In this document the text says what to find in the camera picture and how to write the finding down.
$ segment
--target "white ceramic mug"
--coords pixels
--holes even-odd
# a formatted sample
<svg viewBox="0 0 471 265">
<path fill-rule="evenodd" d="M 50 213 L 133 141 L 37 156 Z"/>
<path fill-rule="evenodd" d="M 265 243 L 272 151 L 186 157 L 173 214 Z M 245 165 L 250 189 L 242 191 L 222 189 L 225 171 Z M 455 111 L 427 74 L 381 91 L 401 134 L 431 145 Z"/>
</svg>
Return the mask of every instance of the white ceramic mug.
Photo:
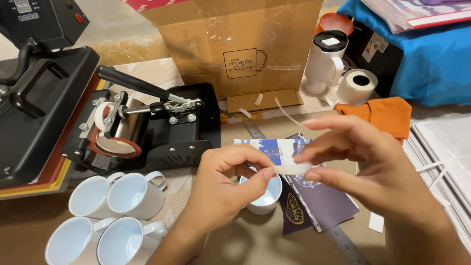
<svg viewBox="0 0 471 265">
<path fill-rule="evenodd" d="M 314 36 L 304 75 L 306 91 L 320 94 L 336 86 L 343 73 L 342 57 L 348 45 L 347 35 L 340 30 L 327 30 Z"/>
<path fill-rule="evenodd" d="M 113 181 L 124 175 L 123 172 L 117 172 L 107 178 L 95 176 L 80 183 L 70 196 L 69 211 L 75 216 L 95 219 L 122 217 L 123 214 L 110 209 L 107 198 Z"/>
<path fill-rule="evenodd" d="M 244 176 L 240 177 L 239 184 L 242 184 L 247 181 L 247 178 Z M 265 194 L 262 197 L 256 199 L 252 203 L 248 204 L 246 207 L 249 211 L 253 212 L 256 215 L 266 215 L 273 211 L 276 208 L 276 201 L 281 196 L 282 183 L 280 176 L 276 175 L 269 182 Z"/>
<path fill-rule="evenodd" d="M 143 265 L 167 234 L 164 221 L 149 223 L 132 217 L 114 221 L 97 246 L 100 265 Z"/>
<path fill-rule="evenodd" d="M 52 233 L 44 256 L 49 265 L 96 265 L 101 234 L 116 218 L 95 220 L 76 216 Z"/>
<path fill-rule="evenodd" d="M 162 177 L 162 183 L 154 185 L 150 182 L 155 177 Z M 167 180 L 159 171 L 146 176 L 139 173 L 130 173 L 121 177 L 111 187 L 108 194 L 108 206 L 115 213 L 149 219 L 155 216 L 163 206 L 165 196 L 163 189 Z"/>
</svg>

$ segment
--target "mug rim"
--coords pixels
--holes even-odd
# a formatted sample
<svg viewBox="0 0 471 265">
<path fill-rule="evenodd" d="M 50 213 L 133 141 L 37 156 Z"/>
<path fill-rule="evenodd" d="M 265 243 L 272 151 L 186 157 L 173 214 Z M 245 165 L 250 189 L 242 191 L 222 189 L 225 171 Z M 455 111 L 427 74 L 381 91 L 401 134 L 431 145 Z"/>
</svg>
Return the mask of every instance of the mug rim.
<svg viewBox="0 0 471 265">
<path fill-rule="evenodd" d="M 119 178 L 119 179 L 114 183 L 114 185 L 109 189 L 109 191 L 108 191 L 108 196 L 107 196 L 107 199 L 106 199 L 106 200 L 107 200 L 107 204 L 108 204 L 108 206 L 110 207 L 110 210 L 112 210 L 112 211 L 115 212 L 115 213 L 126 215 L 126 213 L 128 213 L 128 212 L 130 212 L 130 211 L 136 209 L 136 208 L 142 203 L 142 200 L 141 200 L 141 201 L 140 201 L 138 204 L 136 204 L 132 209 L 130 209 L 130 210 L 128 210 L 128 211 L 125 211 L 125 212 L 118 212 L 118 211 L 115 211 L 114 208 L 113 208 L 113 207 L 111 206 L 111 204 L 110 204 L 110 194 L 111 194 L 111 192 L 113 191 L 113 188 L 116 187 L 116 184 L 117 184 L 119 181 L 121 181 L 121 180 L 123 180 L 123 179 L 126 179 L 126 178 L 130 178 L 130 175 L 131 175 L 131 174 L 138 174 L 138 175 L 140 175 L 140 176 L 144 179 L 144 181 L 146 182 L 146 191 L 147 191 L 147 188 L 148 188 L 148 185 L 149 185 L 149 181 L 148 181 L 148 180 L 146 179 L 146 177 L 145 177 L 143 174 L 141 174 L 141 173 L 137 173 L 137 172 L 134 172 L 134 173 L 127 173 L 126 175 L 124 175 L 124 176 L 122 176 L 121 178 Z"/>
<path fill-rule="evenodd" d="M 93 176 L 93 177 L 90 177 L 90 178 L 84 180 L 82 183 L 80 183 L 80 184 L 73 190 L 72 194 L 70 195 L 68 206 L 69 206 L 69 211 L 70 211 L 71 214 L 75 215 L 76 217 L 86 217 L 87 215 L 93 214 L 93 213 L 99 208 L 99 206 L 98 206 L 97 208 L 95 208 L 93 211 L 91 211 L 91 212 L 88 213 L 88 214 L 85 214 L 85 215 L 78 215 L 78 214 L 76 214 L 75 211 L 72 211 L 72 206 L 71 206 L 72 199 L 74 198 L 74 195 L 76 194 L 76 192 L 78 192 L 78 190 L 80 190 L 81 186 L 85 185 L 85 183 L 90 182 L 91 180 L 96 180 L 96 179 L 104 179 L 104 180 L 107 182 L 107 185 L 108 185 L 108 191 L 106 192 L 106 196 L 101 200 L 101 202 L 100 202 L 99 205 L 101 205 L 101 204 L 105 201 L 105 199 L 108 197 L 108 194 L 110 193 L 110 190 L 111 190 L 111 189 L 110 189 L 110 186 L 109 186 L 110 182 L 107 180 L 107 178 L 102 177 L 102 176 Z"/>
<path fill-rule="evenodd" d="M 91 223 L 91 221 L 90 221 L 90 219 L 89 219 L 88 217 L 85 217 L 85 216 L 74 216 L 74 217 L 71 217 L 71 218 L 69 218 L 69 219 L 63 221 L 62 224 L 60 224 L 60 225 L 54 230 L 54 232 L 52 232 L 52 235 L 49 237 L 48 243 L 46 244 L 46 249 L 45 249 L 45 251 L 44 251 L 44 258 L 46 259 L 46 263 L 47 263 L 47 264 L 52 264 L 52 263 L 50 262 L 50 258 L 49 258 L 49 247 L 50 247 L 52 238 L 57 234 L 57 232 L 59 231 L 59 229 L 60 229 L 62 226 L 64 226 L 64 225 L 66 225 L 67 223 L 71 222 L 73 219 L 85 219 L 85 220 L 87 220 L 87 222 L 89 223 L 89 226 L 90 226 L 90 232 L 89 232 L 89 233 L 90 233 L 90 235 L 93 234 L 93 224 Z M 85 246 L 90 242 L 90 240 L 91 240 L 91 236 L 88 237 L 87 242 L 85 243 Z"/>
<path fill-rule="evenodd" d="M 240 177 L 240 180 L 239 180 L 239 185 L 241 184 L 242 177 L 248 180 L 248 178 L 246 178 L 246 177 L 244 177 L 244 176 L 241 176 L 241 177 Z M 254 204 L 253 202 L 249 203 L 250 205 L 253 205 L 253 206 L 256 206 L 256 207 L 267 207 L 267 206 L 270 206 L 270 205 L 275 204 L 275 203 L 280 199 L 281 193 L 283 192 L 283 183 L 282 183 L 282 179 L 281 179 L 281 177 L 280 177 L 279 174 L 276 174 L 276 176 L 273 177 L 273 178 L 271 178 L 271 179 L 274 179 L 274 178 L 278 178 L 278 179 L 279 179 L 278 182 L 280 183 L 280 192 L 279 192 L 278 195 L 276 196 L 276 199 L 274 198 L 273 202 L 270 203 L 270 204 L 267 204 L 267 205 L 256 205 L 256 204 Z"/>
<path fill-rule="evenodd" d="M 121 218 L 117 218 L 116 220 L 112 221 L 111 224 L 109 224 L 109 226 L 107 226 L 107 227 L 103 230 L 103 232 L 102 232 L 101 235 L 100 235 L 100 238 L 99 238 L 98 241 L 97 241 L 97 251 L 96 251 L 96 255 L 97 255 L 98 265 L 103 265 L 103 264 L 100 262 L 100 257 L 99 257 L 99 255 L 98 255 L 98 247 L 100 246 L 101 239 L 102 239 L 103 235 L 105 234 L 105 232 L 108 230 L 108 228 L 109 228 L 111 225 L 113 225 L 116 221 L 121 220 L 121 219 L 131 219 L 131 220 L 134 220 L 135 222 L 137 222 L 137 223 L 139 224 L 139 226 L 141 227 L 142 240 L 141 240 L 141 243 L 140 243 L 140 245 L 139 245 L 138 251 L 139 251 L 139 249 L 142 247 L 142 242 L 144 241 L 144 236 L 145 236 L 145 234 L 144 234 L 144 226 L 141 224 L 141 222 L 139 222 L 138 219 L 136 219 L 136 218 L 134 218 L 134 217 L 131 217 L 131 216 L 123 216 L 123 217 L 121 217 Z"/>
</svg>

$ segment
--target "white tumbler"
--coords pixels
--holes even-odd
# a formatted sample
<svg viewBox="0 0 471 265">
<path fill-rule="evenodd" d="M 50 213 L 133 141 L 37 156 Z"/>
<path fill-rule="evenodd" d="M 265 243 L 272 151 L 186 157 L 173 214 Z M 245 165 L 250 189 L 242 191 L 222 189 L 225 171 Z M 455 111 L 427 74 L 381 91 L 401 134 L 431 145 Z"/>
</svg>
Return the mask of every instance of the white tumbler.
<svg viewBox="0 0 471 265">
<path fill-rule="evenodd" d="M 336 86 L 343 73 L 342 57 L 348 45 L 347 35 L 340 30 L 326 30 L 314 36 L 304 75 L 306 91 L 320 94 Z"/>
</svg>

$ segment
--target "white sheet stack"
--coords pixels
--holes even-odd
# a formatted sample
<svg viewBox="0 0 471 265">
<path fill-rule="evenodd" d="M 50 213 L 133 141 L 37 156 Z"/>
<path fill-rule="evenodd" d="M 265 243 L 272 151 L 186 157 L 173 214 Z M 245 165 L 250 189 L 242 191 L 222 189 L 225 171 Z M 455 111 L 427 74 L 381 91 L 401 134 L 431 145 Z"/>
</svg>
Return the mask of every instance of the white sheet stack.
<svg viewBox="0 0 471 265">
<path fill-rule="evenodd" d="M 436 118 L 413 124 L 403 149 L 471 253 L 470 135 L 470 114 Z"/>
</svg>

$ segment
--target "black handle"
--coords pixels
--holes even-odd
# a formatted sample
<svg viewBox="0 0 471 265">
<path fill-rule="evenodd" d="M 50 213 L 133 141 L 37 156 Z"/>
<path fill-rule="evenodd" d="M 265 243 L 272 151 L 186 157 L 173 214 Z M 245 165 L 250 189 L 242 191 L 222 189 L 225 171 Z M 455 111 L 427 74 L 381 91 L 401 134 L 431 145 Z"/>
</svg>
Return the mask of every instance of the black handle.
<svg viewBox="0 0 471 265">
<path fill-rule="evenodd" d="M 39 119 L 46 115 L 42 109 L 38 108 L 26 99 L 26 95 L 29 93 L 31 88 L 36 84 L 41 75 L 49 69 L 57 78 L 65 79 L 69 77 L 69 74 L 62 69 L 55 61 L 51 59 L 39 59 L 37 60 L 23 77 L 16 83 L 11 89 L 8 96 L 10 104 L 19 109 L 33 119 Z"/>
<path fill-rule="evenodd" d="M 103 80 L 113 82 L 120 86 L 133 89 L 135 91 L 158 97 L 169 99 L 170 92 L 156 85 L 148 83 L 134 76 L 125 74 L 107 66 L 98 66 L 97 76 Z"/>
</svg>

